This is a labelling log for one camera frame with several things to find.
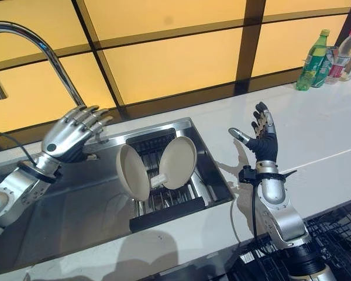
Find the countertop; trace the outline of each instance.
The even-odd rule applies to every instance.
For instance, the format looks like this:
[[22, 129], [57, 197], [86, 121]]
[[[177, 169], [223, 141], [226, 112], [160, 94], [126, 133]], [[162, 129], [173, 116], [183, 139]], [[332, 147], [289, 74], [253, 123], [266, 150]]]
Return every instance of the countertop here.
[[[232, 202], [71, 255], [0, 275], [0, 280], [137, 280], [252, 238], [250, 188], [238, 186], [251, 151], [233, 140], [235, 126], [254, 135], [255, 104], [269, 107], [278, 136], [278, 168], [297, 169], [286, 188], [303, 218], [351, 200], [351, 80], [296, 91], [293, 84], [108, 126], [106, 135], [191, 117], [235, 195]], [[27, 145], [30, 153], [40, 143]], [[18, 148], [0, 152], [0, 162], [22, 157]]]

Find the robotic hand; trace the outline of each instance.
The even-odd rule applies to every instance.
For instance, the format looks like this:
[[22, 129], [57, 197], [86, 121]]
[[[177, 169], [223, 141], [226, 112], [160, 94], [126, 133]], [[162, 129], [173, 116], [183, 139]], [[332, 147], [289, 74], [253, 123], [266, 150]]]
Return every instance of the robotic hand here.
[[256, 139], [236, 128], [229, 133], [243, 142], [256, 155], [256, 168], [245, 166], [239, 173], [239, 181], [253, 185], [254, 203], [260, 222], [265, 226], [274, 245], [285, 263], [291, 280], [335, 281], [330, 268], [317, 252], [302, 218], [291, 205], [285, 179], [292, 174], [279, 174], [277, 161], [277, 134], [273, 118], [266, 105], [256, 105], [252, 122]]
[[36, 155], [36, 166], [20, 161], [18, 168], [0, 183], [0, 234], [56, 181], [61, 163], [87, 158], [82, 151], [85, 142], [99, 134], [112, 119], [102, 118], [107, 109], [97, 111], [98, 108], [80, 105], [66, 113], [44, 137], [42, 151]]

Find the orange illuminated panel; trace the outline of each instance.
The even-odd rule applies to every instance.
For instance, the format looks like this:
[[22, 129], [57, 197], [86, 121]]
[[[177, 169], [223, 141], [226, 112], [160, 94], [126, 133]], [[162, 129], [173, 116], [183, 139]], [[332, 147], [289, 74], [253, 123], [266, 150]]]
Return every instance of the orange illuminated panel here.
[[125, 104], [235, 81], [242, 29], [105, 50]]
[[99, 40], [243, 19], [245, 0], [85, 0]]
[[351, 7], [351, 0], [266, 0], [264, 16], [345, 7]]
[[[0, 1], [0, 20], [15, 22], [31, 29], [53, 49], [87, 43], [71, 1]], [[0, 61], [35, 53], [40, 53], [40, 50], [26, 39], [0, 33]]]
[[261, 26], [252, 76], [303, 66], [322, 29], [330, 29], [333, 46], [347, 15], [290, 20]]
[[[91, 53], [61, 59], [87, 105], [115, 104]], [[59, 119], [76, 105], [48, 61], [0, 71], [9, 95], [0, 100], [0, 131], [6, 132]]]

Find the faucet spout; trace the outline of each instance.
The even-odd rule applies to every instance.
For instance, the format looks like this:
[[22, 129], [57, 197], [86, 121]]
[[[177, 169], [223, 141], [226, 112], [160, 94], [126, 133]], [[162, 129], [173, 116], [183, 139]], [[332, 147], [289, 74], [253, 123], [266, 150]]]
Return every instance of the faucet spout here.
[[[37, 34], [32, 32], [30, 29], [18, 25], [13, 22], [0, 22], [0, 33], [8, 32], [19, 35], [21, 37], [26, 38], [28, 41], [34, 43], [47, 57], [48, 61], [52, 65], [53, 69], [56, 71], [58, 77], [61, 82], [64, 84], [66, 90], [70, 94], [70, 97], [73, 99], [76, 105], [85, 105], [81, 96], [79, 95], [77, 89], [75, 89], [74, 84], [71, 82], [68, 74], [66, 73], [64, 67], [60, 63], [56, 54], [52, 50], [52, 48]], [[8, 96], [5, 93], [4, 88], [0, 83], [0, 100], [7, 98]]]

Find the white plate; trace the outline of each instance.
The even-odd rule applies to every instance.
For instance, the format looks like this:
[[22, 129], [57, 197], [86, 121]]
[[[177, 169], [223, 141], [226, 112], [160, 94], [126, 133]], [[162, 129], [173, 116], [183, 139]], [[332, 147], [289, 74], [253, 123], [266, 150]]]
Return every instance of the white plate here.
[[116, 167], [127, 194], [139, 201], [147, 200], [150, 194], [150, 182], [146, 167], [135, 149], [123, 145], [116, 157]]
[[197, 163], [197, 149], [186, 136], [173, 139], [165, 148], [160, 160], [160, 174], [168, 178], [163, 183], [167, 189], [183, 186], [191, 177]]

